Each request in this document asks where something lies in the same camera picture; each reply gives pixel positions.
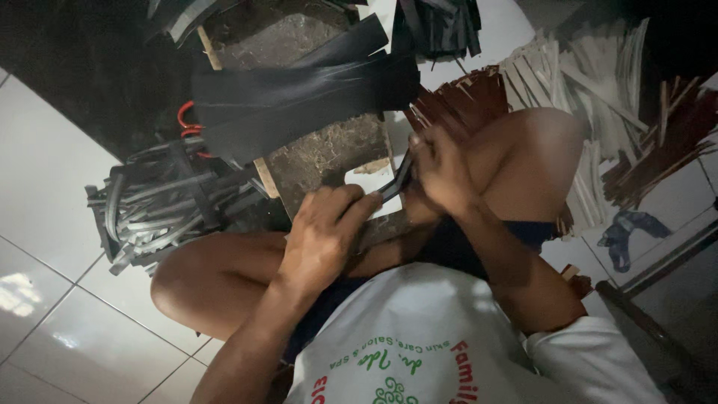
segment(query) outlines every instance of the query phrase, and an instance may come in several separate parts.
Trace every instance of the white t-shirt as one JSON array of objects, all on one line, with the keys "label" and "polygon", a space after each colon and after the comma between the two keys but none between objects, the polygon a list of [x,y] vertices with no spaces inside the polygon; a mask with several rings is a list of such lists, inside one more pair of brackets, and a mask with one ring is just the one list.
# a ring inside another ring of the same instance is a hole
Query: white t-shirt
[{"label": "white t-shirt", "polygon": [[396,268],[331,315],[297,357],[285,403],[665,402],[610,321],[583,317],[526,349],[520,337],[486,282]]}]

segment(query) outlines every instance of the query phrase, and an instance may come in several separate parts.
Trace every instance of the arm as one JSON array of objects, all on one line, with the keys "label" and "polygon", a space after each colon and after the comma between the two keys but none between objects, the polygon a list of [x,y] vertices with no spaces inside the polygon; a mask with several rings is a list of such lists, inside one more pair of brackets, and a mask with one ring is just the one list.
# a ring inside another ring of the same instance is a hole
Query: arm
[{"label": "arm", "polygon": [[525,334],[552,331],[586,316],[561,275],[521,244],[475,189],[464,155],[440,127],[410,139],[415,176],[426,196],[461,226],[489,276],[494,297]]},{"label": "arm", "polygon": [[355,235],[380,203],[380,195],[363,196],[358,185],[307,194],[276,276],[207,368],[192,404],[264,401],[294,327],[340,274]]}]

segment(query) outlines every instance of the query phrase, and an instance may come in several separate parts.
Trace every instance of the person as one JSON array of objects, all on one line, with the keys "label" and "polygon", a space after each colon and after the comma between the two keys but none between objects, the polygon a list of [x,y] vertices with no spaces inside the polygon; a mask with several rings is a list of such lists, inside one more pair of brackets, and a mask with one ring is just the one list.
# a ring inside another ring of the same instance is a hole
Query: person
[{"label": "person", "polygon": [[262,403],[280,359],[294,363],[286,403],[663,402],[615,325],[539,257],[578,123],[527,109],[467,144],[436,126],[409,144],[405,237],[354,255],[381,197],[322,187],[287,240],[217,234],[161,263],[157,308],[226,341],[192,403]]}]

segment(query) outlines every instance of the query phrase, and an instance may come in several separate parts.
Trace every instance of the hand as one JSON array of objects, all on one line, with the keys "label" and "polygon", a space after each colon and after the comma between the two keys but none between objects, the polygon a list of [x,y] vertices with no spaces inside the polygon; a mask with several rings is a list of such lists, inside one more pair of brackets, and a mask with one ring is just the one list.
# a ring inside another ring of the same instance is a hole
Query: hand
[{"label": "hand", "polygon": [[339,276],[359,228],[381,205],[359,185],[308,193],[294,217],[277,275],[303,295],[318,295]]},{"label": "hand", "polygon": [[414,177],[426,196],[452,216],[463,214],[479,196],[469,165],[444,128],[434,125],[409,137]]}]

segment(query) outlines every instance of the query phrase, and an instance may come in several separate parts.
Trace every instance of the dark shorts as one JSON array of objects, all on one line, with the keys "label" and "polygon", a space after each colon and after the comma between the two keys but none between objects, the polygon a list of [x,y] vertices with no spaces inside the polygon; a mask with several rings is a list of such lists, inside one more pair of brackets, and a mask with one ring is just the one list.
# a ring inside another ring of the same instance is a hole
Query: dark shorts
[{"label": "dark shorts", "polygon": [[[542,221],[504,221],[504,225],[526,246],[541,251],[541,245],[551,238],[553,224]],[[429,262],[473,275],[483,280],[488,277],[481,260],[474,252],[469,239],[451,217],[442,219],[431,239],[424,245],[415,262]],[[297,324],[289,339],[282,359],[294,363],[297,355],[317,335],[334,310],[369,277],[343,277],[337,279],[319,296],[304,318]]]}]

